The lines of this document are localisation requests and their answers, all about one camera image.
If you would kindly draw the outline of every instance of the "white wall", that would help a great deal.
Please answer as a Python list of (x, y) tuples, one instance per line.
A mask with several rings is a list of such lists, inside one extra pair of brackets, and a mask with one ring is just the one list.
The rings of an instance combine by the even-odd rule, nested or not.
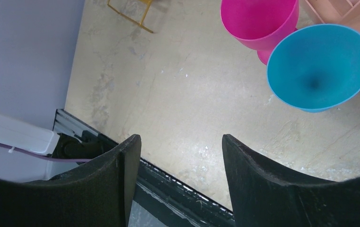
[[(63, 108), (84, 0), (0, 0), (0, 113), (51, 129)], [(47, 161), (0, 149), (0, 178), (42, 178)]]

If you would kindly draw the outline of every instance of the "floor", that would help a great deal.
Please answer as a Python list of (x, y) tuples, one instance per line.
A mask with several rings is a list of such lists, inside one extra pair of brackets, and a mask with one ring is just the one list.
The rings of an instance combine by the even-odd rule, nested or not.
[[(125, 2), (111, 3), (140, 18), (144, 5)], [(316, 114), (285, 105), (223, 28), (220, 1), (155, 0), (145, 25), (155, 33), (86, 0), (66, 111), (117, 142), (140, 134), (143, 158), (228, 208), (225, 133), (309, 175), (360, 175), (360, 93)]]

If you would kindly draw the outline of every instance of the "blue cup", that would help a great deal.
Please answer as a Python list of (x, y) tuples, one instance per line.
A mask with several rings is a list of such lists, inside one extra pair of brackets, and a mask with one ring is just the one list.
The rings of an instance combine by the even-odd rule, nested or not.
[(334, 24), (298, 30), (274, 48), (267, 79), (280, 100), (306, 112), (344, 103), (360, 91), (360, 33)]

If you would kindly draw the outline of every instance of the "pink cup rim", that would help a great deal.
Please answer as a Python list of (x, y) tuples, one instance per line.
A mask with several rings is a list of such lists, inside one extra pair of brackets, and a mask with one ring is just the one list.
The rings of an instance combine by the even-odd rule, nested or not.
[(221, 8), (222, 8), (222, 6), (223, 6), (223, 1), (221, 2), (221, 6), (220, 6), (220, 19), (221, 19), (221, 22), (222, 22), (224, 28), (227, 30), (227, 32), (230, 33), (230, 34), (231, 34), (232, 36), (234, 36), (235, 38), (237, 38), (238, 40), (243, 40), (243, 41), (258, 41), (258, 40), (261, 40), (261, 39), (266, 39), (267, 37), (273, 35), (273, 34), (276, 33), (278, 30), (280, 30), (280, 28), (284, 27), (284, 25), (285, 25), (286, 22), (290, 19), (290, 17), (292, 16), (292, 13), (295, 11), (295, 8), (298, 7), (298, 5), (299, 5), (298, 0), (295, 0), (294, 7), (293, 7), (293, 9), (291, 10), (290, 15), (289, 15), (289, 16), (287, 17), (287, 19), (284, 21), (284, 23), (283, 23), (280, 27), (278, 27), (274, 32), (268, 34), (267, 36), (261, 37), (261, 38), (259, 38), (259, 39), (242, 39), (242, 38), (239, 38), (239, 37), (233, 35), (233, 34), (227, 29), (226, 25), (223, 23), (223, 18), (221, 17)]

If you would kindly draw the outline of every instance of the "pink organizer box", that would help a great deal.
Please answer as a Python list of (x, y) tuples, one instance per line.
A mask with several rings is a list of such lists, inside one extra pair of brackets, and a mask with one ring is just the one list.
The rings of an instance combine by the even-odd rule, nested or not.
[(221, 21), (227, 31), (246, 47), (258, 51), (267, 64), (276, 45), (295, 31), (298, 0), (223, 0)]

